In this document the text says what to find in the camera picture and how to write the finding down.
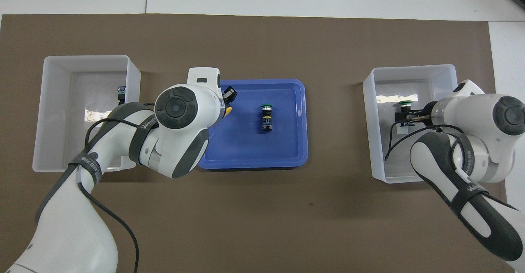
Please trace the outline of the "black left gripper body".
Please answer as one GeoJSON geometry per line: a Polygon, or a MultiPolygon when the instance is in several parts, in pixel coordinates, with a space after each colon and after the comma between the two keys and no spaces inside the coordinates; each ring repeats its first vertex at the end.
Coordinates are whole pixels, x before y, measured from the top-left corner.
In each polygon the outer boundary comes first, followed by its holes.
{"type": "Polygon", "coordinates": [[[230,85],[223,91],[223,101],[225,103],[232,103],[235,101],[238,92],[230,85]]]}

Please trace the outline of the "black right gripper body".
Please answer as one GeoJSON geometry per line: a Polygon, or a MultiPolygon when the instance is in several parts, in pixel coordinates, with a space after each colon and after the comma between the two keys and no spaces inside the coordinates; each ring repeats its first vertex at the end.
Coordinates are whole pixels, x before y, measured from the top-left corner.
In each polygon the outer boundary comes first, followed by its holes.
{"type": "Polygon", "coordinates": [[[426,126],[432,126],[433,122],[431,121],[432,112],[434,106],[437,104],[437,102],[429,102],[425,107],[422,109],[422,117],[425,117],[423,120],[423,124],[426,126]]]}

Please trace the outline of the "green push button switch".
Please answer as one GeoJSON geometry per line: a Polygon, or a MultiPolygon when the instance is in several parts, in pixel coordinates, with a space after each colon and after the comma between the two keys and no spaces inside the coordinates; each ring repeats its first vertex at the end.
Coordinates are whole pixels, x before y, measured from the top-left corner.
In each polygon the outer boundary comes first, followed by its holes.
{"type": "Polygon", "coordinates": [[[261,106],[261,127],[262,131],[272,131],[273,130],[273,120],[272,120],[272,110],[273,105],[269,103],[263,103],[261,106]]]}
{"type": "Polygon", "coordinates": [[[405,100],[405,101],[399,101],[398,104],[398,111],[402,113],[402,122],[398,123],[400,127],[404,126],[413,126],[411,125],[411,116],[413,115],[412,112],[412,102],[411,100],[405,100]]]}

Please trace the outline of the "translucent white plastic box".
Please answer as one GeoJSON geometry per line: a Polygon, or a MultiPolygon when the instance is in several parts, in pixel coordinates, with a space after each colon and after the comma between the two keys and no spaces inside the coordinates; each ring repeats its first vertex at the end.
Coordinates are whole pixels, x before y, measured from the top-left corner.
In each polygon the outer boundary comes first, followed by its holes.
{"type": "Polygon", "coordinates": [[[394,113],[398,102],[411,100],[412,112],[445,98],[458,85],[452,64],[377,67],[363,82],[365,119],[374,178],[388,184],[418,182],[409,151],[422,136],[423,123],[400,127],[394,113]]]}
{"type": "Polygon", "coordinates": [[[119,105],[139,101],[141,73],[126,55],[47,56],[43,62],[32,169],[63,172],[88,128],[119,105]]]}

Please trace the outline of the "blue plastic tray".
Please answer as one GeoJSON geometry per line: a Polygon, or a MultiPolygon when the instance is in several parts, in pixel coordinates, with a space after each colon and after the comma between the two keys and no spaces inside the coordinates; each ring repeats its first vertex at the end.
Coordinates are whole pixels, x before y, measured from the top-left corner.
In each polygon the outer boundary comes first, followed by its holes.
{"type": "Polygon", "coordinates": [[[205,170],[293,168],[309,157],[306,89],[295,79],[224,80],[237,97],[232,111],[210,127],[199,167],[205,170]],[[262,131],[261,105],[273,105],[273,130],[262,131]]]}

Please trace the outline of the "brown table mat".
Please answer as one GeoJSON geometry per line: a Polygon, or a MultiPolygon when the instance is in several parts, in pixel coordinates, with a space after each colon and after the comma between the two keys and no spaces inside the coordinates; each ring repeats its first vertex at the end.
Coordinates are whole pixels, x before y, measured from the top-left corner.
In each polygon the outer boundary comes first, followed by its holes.
{"type": "Polygon", "coordinates": [[[452,64],[494,93],[487,22],[210,15],[4,15],[0,29],[0,272],[29,245],[60,173],[32,169],[43,61],[127,55],[142,102],[186,81],[295,78],[309,155],[292,170],[171,179],[137,166],[93,195],[139,242],[143,273],[514,273],[424,182],[372,177],[362,82],[375,67],[452,64]]]}

